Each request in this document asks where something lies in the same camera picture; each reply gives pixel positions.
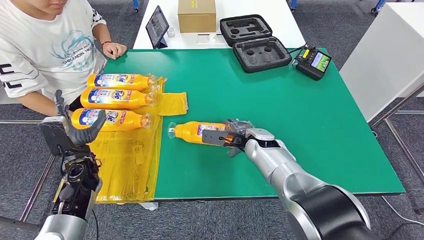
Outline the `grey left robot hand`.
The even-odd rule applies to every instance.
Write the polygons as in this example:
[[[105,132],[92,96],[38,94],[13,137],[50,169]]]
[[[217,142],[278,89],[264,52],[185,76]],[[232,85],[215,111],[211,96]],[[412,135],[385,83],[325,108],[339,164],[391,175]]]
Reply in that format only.
[[[65,126],[67,127],[67,136],[74,145],[82,146],[89,144],[97,138],[101,128],[106,122],[106,111],[104,109],[99,111],[97,119],[90,127],[77,129],[72,125],[71,118],[69,116],[69,106],[64,104],[62,90],[56,90],[54,94],[54,103],[57,111],[56,116],[65,123]]]

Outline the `person's left hand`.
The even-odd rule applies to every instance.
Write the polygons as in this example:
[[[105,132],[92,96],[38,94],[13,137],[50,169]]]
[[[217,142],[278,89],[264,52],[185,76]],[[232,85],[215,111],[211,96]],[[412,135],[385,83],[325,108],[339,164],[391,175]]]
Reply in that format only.
[[[110,59],[116,60],[117,58],[123,56],[126,53],[127,47],[120,43],[107,41],[102,44],[102,50],[105,56]]]

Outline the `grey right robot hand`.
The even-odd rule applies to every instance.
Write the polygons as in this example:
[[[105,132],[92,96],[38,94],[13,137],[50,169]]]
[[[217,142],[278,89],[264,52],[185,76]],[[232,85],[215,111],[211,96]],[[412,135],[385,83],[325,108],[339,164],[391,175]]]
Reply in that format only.
[[[237,154],[244,152],[244,147],[247,142],[246,132],[247,129],[254,128],[255,126],[250,121],[236,119],[228,119],[223,122],[226,124],[225,130],[229,132],[225,143],[232,149],[227,153],[230,158]]]

